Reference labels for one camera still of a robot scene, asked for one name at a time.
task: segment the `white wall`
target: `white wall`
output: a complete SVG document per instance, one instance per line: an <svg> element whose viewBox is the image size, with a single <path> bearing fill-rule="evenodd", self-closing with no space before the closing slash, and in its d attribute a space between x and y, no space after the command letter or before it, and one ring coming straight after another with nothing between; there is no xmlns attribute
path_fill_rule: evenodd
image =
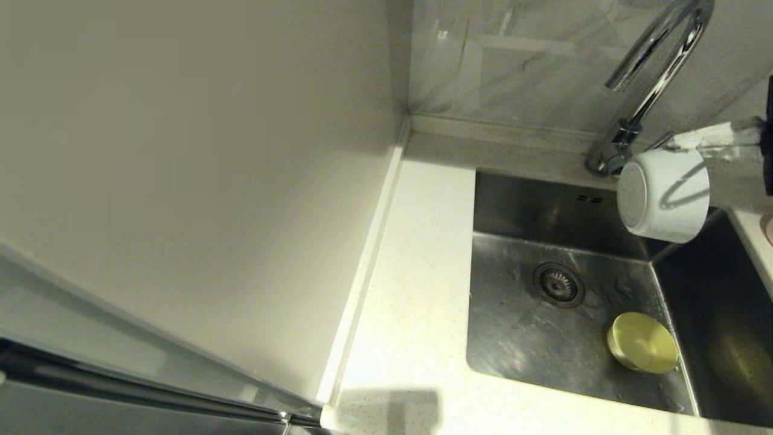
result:
<svg viewBox="0 0 773 435"><path fill-rule="evenodd" d="M410 2L0 2L0 241L312 398L407 98Z"/></svg>

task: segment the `faucet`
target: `faucet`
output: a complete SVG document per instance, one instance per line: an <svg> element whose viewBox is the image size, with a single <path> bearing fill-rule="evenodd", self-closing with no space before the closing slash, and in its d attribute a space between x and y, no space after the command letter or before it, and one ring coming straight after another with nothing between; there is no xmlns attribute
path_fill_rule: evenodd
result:
<svg viewBox="0 0 773 435"><path fill-rule="evenodd" d="M631 144L642 132L642 120L695 49L700 37L706 31L713 11L714 0L675 0L649 25L628 51L625 59L607 80L606 86L613 91L624 91L650 56L660 47L660 43L682 21L690 18L681 42L671 53L666 68L652 89L630 116L620 118L604 140L591 147L585 166L592 173L598 176L618 175L631 159Z"/></svg>

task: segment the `white cup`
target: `white cup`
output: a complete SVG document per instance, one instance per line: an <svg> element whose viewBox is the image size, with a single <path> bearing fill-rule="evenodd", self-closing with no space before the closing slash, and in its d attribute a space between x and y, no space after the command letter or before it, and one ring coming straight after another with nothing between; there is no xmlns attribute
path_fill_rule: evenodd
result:
<svg viewBox="0 0 773 435"><path fill-rule="evenodd" d="M653 149L625 164L618 211L635 235L687 243L706 221L709 174L696 150Z"/></svg>

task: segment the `refrigerator door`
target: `refrigerator door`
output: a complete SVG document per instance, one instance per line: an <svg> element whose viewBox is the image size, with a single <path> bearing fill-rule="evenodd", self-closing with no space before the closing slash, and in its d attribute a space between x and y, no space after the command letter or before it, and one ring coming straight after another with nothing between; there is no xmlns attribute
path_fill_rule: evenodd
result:
<svg viewBox="0 0 773 435"><path fill-rule="evenodd" d="M6 435L283 435L285 424L188 412L64 392L7 379L0 386Z"/></svg>

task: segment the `sink basin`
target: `sink basin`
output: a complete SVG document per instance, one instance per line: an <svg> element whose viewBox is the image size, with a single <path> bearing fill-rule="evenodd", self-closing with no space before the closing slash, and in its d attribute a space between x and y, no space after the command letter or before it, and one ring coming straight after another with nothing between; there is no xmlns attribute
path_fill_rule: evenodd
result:
<svg viewBox="0 0 773 435"><path fill-rule="evenodd" d="M654 317L679 364L625 368L605 336ZM727 214L685 245L631 235L615 192L478 173L467 361L553 389L773 427L773 303Z"/></svg>

